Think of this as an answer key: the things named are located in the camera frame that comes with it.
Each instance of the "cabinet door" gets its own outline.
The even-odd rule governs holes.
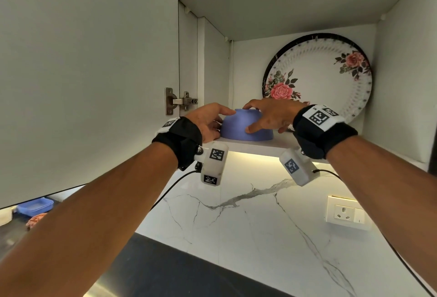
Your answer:
[[[0,10],[0,208],[90,182],[167,121],[178,0],[0,0]]]

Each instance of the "cabinet hinge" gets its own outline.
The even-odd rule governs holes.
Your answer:
[[[190,98],[188,91],[183,93],[183,97],[178,97],[173,93],[172,88],[165,88],[165,114],[173,115],[173,110],[180,105],[183,110],[188,111],[190,105],[197,105],[197,98]]]

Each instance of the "black wrist strap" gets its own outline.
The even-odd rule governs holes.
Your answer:
[[[358,132],[346,123],[336,123],[327,131],[318,128],[303,115],[315,105],[310,105],[296,115],[293,121],[294,135],[304,154],[312,159],[326,159],[328,152],[343,140]]]
[[[202,134],[194,123],[182,117],[171,126],[169,132],[157,134],[153,142],[170,147],[178,158],[178,168],[183,171],[194,162],[197,149],[202,145]]]

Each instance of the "blue plastic container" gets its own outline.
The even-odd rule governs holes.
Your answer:
[[[273,130],[261,129],[253,134],[246,133],[246,127],[257,122],[262,113],[257,109],[236,109],[237,113],[229,115],[221,125],[221,137],[234,140],[272,140]]]
[[[38,214],[50,211],[53,208],[53,203],[54,201],[42,197],[18,205],[17,211],[30,217],[34,217]]]

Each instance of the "floral plate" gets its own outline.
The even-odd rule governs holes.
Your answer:
[[[292,41],[269,63],[263,96],[324,104],[351,122],[366,106],[372,70],[363,50],[332,33]]]

